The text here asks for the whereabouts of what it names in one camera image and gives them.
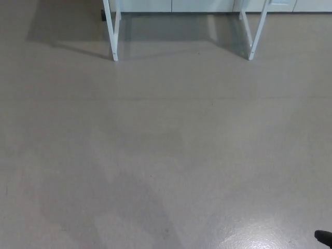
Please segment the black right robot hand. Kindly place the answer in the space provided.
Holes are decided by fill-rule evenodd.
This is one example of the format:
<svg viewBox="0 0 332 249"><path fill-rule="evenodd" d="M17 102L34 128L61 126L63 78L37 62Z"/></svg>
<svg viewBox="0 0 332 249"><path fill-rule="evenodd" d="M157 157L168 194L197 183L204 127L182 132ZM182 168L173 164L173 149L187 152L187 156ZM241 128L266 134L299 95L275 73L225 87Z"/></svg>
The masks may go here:
<svg viewBox="0 0 332 249"><path fill-rule="evenodd" d="M316 230L314 237L322 244L332 248L332 233L324 230Z"/></svg>

